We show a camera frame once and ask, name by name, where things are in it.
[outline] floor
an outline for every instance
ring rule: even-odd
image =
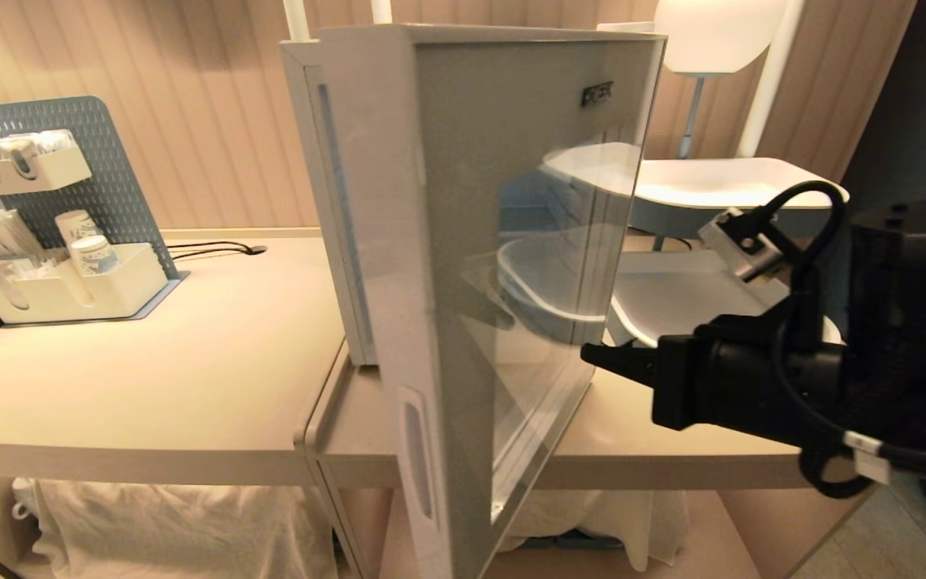
[[[702,242],[690,240],[695,249]],[[648,252],[653,237],[629,230],[625,252]],[[664,252],[685,252],[666,239]],[[926,579],[926,499],[916,478],[896,473],[844,527],[835,532],[793,579]]]

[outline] black cable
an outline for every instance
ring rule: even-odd
[[[252,247],[238,241],[206,241],[203,243],[178,243],[176,245],[167,245],[166,249],[181,249],[184,247],[207,247],[209,245],[238,245],[244,247],[246,252],[251,252]]]
[[[188,247],[208,247],[210,245],[235,245],[235,247],[214,247],[213,249],[202,249],[198,252],[190,253],[181,253],[179,256],[172,256],[174,261],[182,260],[184,257],[195,257],[203,256],[206,253],[220,253],[220,252],[235,252],[235,253],[245,253],[246,256],[258,256],[258,254],[265,252],[267,246],[265,245],[246,245],[238,241],[205,241],[202,243],[177,243],[176,245],[167,245],[166,249],[185,249]]]
[[[809,243],[809,246],[802,252],[801,260],[798,261],[798,264],[793,268],[793,287],[791,287],[793,296],[802,291],[802,280],[804,280],[805,274],[813,267],[813,261],[817,259],[820,252],[822,252],[828,243],[831,242],[831,239],[834,238],[834,234],[837,233],[838,226],[845,216],[845,200],[842,200],[841,192],[838,191],[833,184],[827,183],[826,181],[805,181],[805,183],[798,183],[797,186],[787,188],[787,190],[782,191],[781,194],[769,201],[767,205],[764,205],[764,208],[762,208],[764,215],[766,216],[768,214],[772,216],[776,210],[782,208],[782,206],[795,197],[795,195],[805,193],[806,191],[819,191],[819,193],[826,194],[831,201],[831,213],[830,216],[827,217],[827,221],[824,223],[824,227],[821,228],[820,233],[817,234],[816,238],[813,238],[813,241]],[[785,331],[788,320],[793,317],[797,308],[798,304],[793,302],[788,309],[787,318],[776,328],[774,341],[771,343],[771,364],[774,366],[778,384],[781,384],[782,388],[791,396],[794,404],[796,404],[798,409],[802,411],[802,414],[807,417],[813,427],[819,429],[821,433],[825,433],[827,436],[838,437],[838,440],[841,441],[842,438],[845,437],[846,429],[834,424],[830,419],[827,419],[827,417],[824,417],[824,415],[809,407],[809,404],[805,403],[800,393],[795,391],[793,384],[791,384],[791,380],[788,379],[787,371],[785,370]],[[886,442],[882,442],[881,447],[879,447],[878,456],[893,462],[926,462],[926,450],[912,450],[912,448],[903,448]]]
[[[636,228],[636,227],[631,227],[631,226],[628,226],[628,228],[632,228],[633,230],[637,231],[638,233],[644,233],[644,234],[646,234],[646,235],[657,235],[657,234],[654,234],[654,233],[651,232],[651,231],[643,230],[643,228]],[[692,247],[692,246],[691,246],[691,242],[688,241],[687,239],[684,239],[684,238],[681,238],[681,237],[670,237],[670,236],[666,236],[666,235],[664,235],[664,236],[662,236],[662,237],[664,237],[664,239],[673,239],[673,241],[680,241],[681,243],[684,243],[684,246],[687,247],[688,250],[690,250],[690,251],[695,249],[695,247]]]
[[[183,260],[184,257],[195,257],[195,256],[205,256],[207,253],[220,253],[220,252],[231,252],[231,253],[243,253],[246,256],[252,256],[253,253],[248,252],[246,249],[241,249],[238,247],[215,247],[213,249],[200,249],[198,252],[189,252],[189,253],[180,253],[177,256],[172,256],[174,261]]]

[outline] white pole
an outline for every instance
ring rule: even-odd
[[[684,125],[684,135],[681,136],[681,145],[677,150],[677,158],[688,158],[688,151],[691,151],[691,135],[695,131],[695,114],[699,113],[699,99],[703,96],[703,85],[706,84],[705,76],[695,77],[695,92],[691,94],[691,107],[688,107],[688,121]]]
[[[374,23],[392,23],[392,0],[371,0]]]
[[[748,117],[745,118],[745,128],[742,128],[742,138],[738,142],[735,157],[755,157],[756,148],[760,146],[760,137],[764,135],[767,127],[767,118],[771,115],[774,106],[774,96],[781,84],[785,64],[788,62],[788,52],[791,43],[795,40],[795,31],[798,29],[798,19],[802,15],[802,4],[805,0],[787,0],[781,23],[774,33],[771,42],[771,51],[764,62],[764,70],[760,74],[760,84],[756,86],[756,95],[752,98],[752,106]]]
[[[305,19],[302,0],[284,0],[284,16],[288,19],[288,33],[295,43],[309,40],[309,23]]]

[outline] paper cup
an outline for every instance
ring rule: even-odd
[[[95,221],[92,221],[92,217],[89,217],[84,209],[67,211],[55,216],[55,226],[59,228],[59,234],[63,236],[63,242],[67,247],[73,245],[74,241],[85,237],[102,235],[102,230],[96,226]]]
[[[113,246],[101,235],[92,235],[71,243],[70,256],[76,261],[81,275],[109,273],[121,264]]]

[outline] desk surface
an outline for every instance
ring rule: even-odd
[[[399,484],[381,377],[353,368],[339,381],[318,457],[336,487]],[[798,488],[798,449],[723,429],[681,432],[653,424],[653,391],[598,370],[539,488]]]
[[[344,339],[319,237],[178,261],[148,318],[0,330],[0,475],[295,483]]]

